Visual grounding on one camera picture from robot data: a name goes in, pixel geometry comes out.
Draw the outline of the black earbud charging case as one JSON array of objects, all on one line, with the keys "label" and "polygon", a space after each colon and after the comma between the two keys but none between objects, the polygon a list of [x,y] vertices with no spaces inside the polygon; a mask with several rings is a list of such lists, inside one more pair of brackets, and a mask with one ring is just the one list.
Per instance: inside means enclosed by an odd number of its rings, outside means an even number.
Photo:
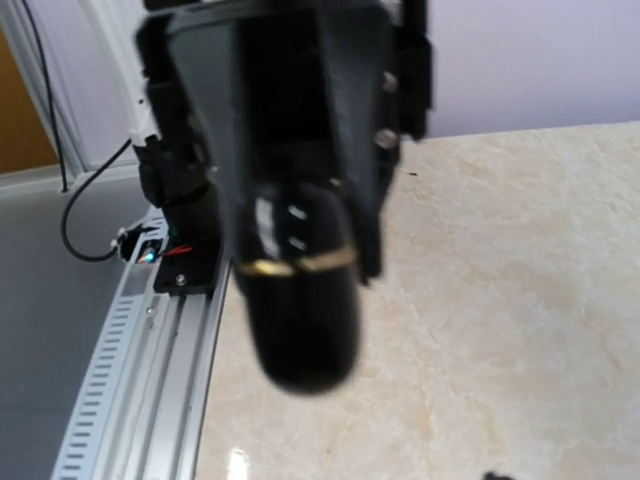
[{"label": "black earbud charging case", "polygon": [[261,367],[296,395],[335,389],[360,346],[357,250],[338,196],[306,183],[257,186],[234,270]]}]

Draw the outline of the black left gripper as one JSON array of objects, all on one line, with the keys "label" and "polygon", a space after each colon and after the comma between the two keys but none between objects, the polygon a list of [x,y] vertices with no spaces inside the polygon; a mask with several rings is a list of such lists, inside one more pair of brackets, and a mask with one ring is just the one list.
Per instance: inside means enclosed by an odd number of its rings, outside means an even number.
[{"label": "black left gripper", "polygon": [[[155,207],[190,206],[207,188],[198,155],[197,127],[217,167],[221,221],[230,256],[241,257],[243,212],[250,190],[250,115],[245,78],[245,19],[188,24],[175,21],[163,43],[170,14],[204,7],[202,1],[147,1],[148,15],[136,34],[146,93],[160,132],[139,147],[141,188]],[[272,141],[259,168],[273,176],[327,180],[340,171],[355,229],[363,283],[382,271],[378,131],[385,126],[414,139],[427,131],[432,106],[432,46],[426,37],[428,4],[403,1],[391,24],[377,1],[321,1],[319,41],[315,21],[297,1],[217,1],[225,12],[242,7],[249,21],[250,96],[254,117]],[[397,80],[383,91],[386,70]],[[284,152],[297,144],[314,152],[329,141],[329,113],[338,148],[335,159],[318,155],[290,164]]]}]

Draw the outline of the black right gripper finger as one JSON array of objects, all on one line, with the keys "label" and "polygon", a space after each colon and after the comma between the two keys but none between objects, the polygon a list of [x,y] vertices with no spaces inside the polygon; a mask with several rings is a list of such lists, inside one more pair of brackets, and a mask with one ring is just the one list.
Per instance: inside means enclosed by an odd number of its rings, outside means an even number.
[{"label": "black right gripper finger", "polygon": [[486,472],[483,475],[482,479],[483,480],[510,480],[510,477],[508,475],[503,475],[500,473],[490,471],[490,472]]}]

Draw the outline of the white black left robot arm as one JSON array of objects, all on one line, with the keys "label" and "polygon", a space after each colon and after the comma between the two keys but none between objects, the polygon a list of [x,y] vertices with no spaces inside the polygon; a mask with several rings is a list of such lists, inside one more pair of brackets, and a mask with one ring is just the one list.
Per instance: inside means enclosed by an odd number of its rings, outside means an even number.
[{"label": "white black left robot arm", "polygon": [[226,246],[241,281],[380,275],[404,136],[432,106],[429,7],[147,1],[134,44],[159,133],[140,161],[173,246]]}]

